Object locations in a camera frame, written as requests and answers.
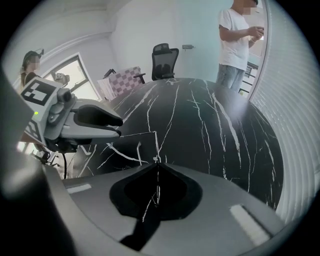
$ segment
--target white t-shirt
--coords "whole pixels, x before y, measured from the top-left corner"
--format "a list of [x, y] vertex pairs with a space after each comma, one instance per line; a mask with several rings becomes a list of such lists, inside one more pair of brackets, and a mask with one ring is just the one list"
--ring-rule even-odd
[[[245, 18], [233, 9], [226, 9], [220, 12], [219, 25], [230, 31], [249, 28]], [[221, 40], [219, 63], [245, 71], [248, 65], [250, 39], [250, 36], [246, 36], [238, 41], [227, 42]]]

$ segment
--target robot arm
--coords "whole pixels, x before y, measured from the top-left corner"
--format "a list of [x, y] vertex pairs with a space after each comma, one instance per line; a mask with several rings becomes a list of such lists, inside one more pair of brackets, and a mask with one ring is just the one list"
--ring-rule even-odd
[[77, 99], [63, 84], [35, 77], [21, 93], [34, 115], [25, 132], [51, 151], [76, 152], [79, 145], [111, 143], [121, 136], [121, 117], [91, 99]]
[[65, 86], [67, 86], [68, 83], [70, 82], [70, 76], [69, 76], [69, 75], [62, 74], [62, 73], [56, 73], [56, 74], [55, 74], [54, 81], [62, 84], [63, 87], [65, 87]]

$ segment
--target black mesh office chair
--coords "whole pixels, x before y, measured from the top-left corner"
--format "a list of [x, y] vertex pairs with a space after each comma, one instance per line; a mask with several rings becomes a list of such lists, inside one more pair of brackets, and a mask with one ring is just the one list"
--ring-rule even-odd
[[152, 80], [175, 78], [174, 69], [178, 55], [179, 49], [170, 49], [168, 43], [156, 45], [152, 53]]

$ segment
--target ceiling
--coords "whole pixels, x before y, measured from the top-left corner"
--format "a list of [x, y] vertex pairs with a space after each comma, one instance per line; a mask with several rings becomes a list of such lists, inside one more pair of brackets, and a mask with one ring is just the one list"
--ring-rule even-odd
[[51, 17], [91, 10], [106, 10], [112, 0], [45, 0], [39, 4], [28, 19], [37, 22]]

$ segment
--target jeans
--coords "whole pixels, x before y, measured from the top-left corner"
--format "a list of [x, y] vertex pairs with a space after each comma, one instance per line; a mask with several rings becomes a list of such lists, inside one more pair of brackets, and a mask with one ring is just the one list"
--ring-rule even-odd
[[216, 84], [227, 87], [236, 93], [239, 93], [245, 71], [234, 66], [219, 64], [219, 71], [216, 78]]

